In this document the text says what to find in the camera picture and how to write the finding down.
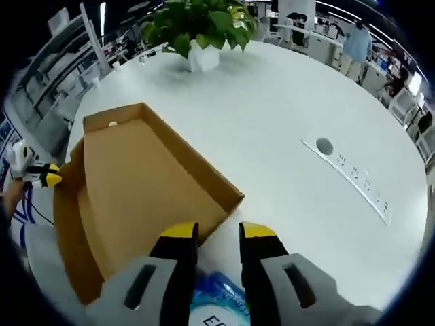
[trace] round white table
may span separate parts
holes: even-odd
[[[80,104],[82,118],[146,102],[245,195],[200,248],[199,266],[241,286],[240,221],[267,225],[289,253],[335,278],[357,305],[384,309],[415,265],[427,213],[422,159],[404,129],[367,91],[311,58],[265,43],[223,50],[218,68],[189,73],[159,53],[111,72]],[[393,209],[386,226],[301,139],[329,138],[365,168]]]

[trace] white flower pot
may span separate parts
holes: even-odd
[[[205,72],[212,70],[219,64],[219,50],[214,46],[201,49],[196,40],[190,41],[192,49],[189,51],[188,63],[191,72]]]

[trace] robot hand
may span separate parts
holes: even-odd
[[[25,139],[6,147],[6,160],[13,179],[22,179],[26,188],[54,187],[62,181],[59,167],[38,162]]]

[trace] cardboard box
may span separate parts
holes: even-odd
[[[85,117],[84,138],[60,174],[54,225],[84,304],[169,226],[197,221],[203,242],[243,199],[144,103]]]

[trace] light blue shirt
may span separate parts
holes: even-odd
[[[372,37],[366,27],[358,29],[353,25],[349,31],[350,37],[343,46],[343,53],[352,57],[352,59],[364,62],[367,54],[372,52]]]

